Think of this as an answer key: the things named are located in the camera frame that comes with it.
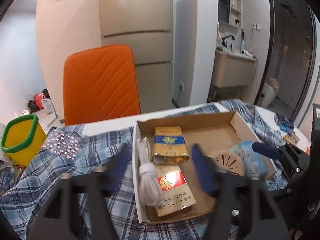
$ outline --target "yellow bin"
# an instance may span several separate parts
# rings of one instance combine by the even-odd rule
[[[36,114],[20,116],[4,130],[1,149],[20,166],[28,166],[46,139],[38,121]]]

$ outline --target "green rim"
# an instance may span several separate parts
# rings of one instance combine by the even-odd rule
[[[20,144],[17,144],[15,146],[12,146],[12,147],[5,147],[5,140],[7,139],[7,135],[8,135],[8,132],[9,132],[9,129],[14,126],[15,124],[17,123],[20,123],[20,122],[23,122],[23,121],[27,121],[27,120],[32,120],[33,119],[33,122],[32,122],[32,126],[31,126],[31,130],[30,130],[30,133],[29,133],[29,136],[27,137],[27,139],[25,139],[22,143]],[[36,129],[37,129],[37,126],[38,126],[38,121],[39,121],[39,118],[36,114],[27,114],[27,115],[23,115],[23,116],[20,116],[16,119],[13,119],[12,121],[10,121],[8,123],[8,125],[6,126],[5,130],[4,130],[4,134],[3,134],[3,137],[2,137],[2,141],[1,141],[1,149],[3,150],[3,152],[5,153],[16,153],[16,152],[19,152],[27,147],[30,146],[30,144],[32,143],[33,141],[33,138],[36,134]]]

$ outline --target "baseboard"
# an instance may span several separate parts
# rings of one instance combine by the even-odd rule
[[[173,105],[176,107],[176,108],[179,108],[180,106],[178,105],[178,103],[176,102],[176,100],[174,100],[173,98],[171,98],[171,102],[173,103]]]

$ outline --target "orange chair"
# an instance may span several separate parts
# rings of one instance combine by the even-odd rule
[[[66,125],[140,114],[132,50],[112,45],[69,56],[63,104]]]

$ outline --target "metal bolt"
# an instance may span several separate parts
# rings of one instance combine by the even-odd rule
[[[314,204],[314,203],[313,203],[313,204],[310,204],[310,205],[308,206],[308,210],[309,210],[309,211],[314,210],[314,208],[315,208],[315,204]]]
[[[94,172],[104,172],[107,170],[106,166],[98,166],[93,169]]]
[[[239,215],[239,210],[237,210],[237,209],[235,209],[235,210],[233,210],[232,212],[231,212],[231,214],[233,215],[233,216],[237,216],[237,215]]]
[[[71,179],[71,174],[70,173],[62,173],[61,179]]]

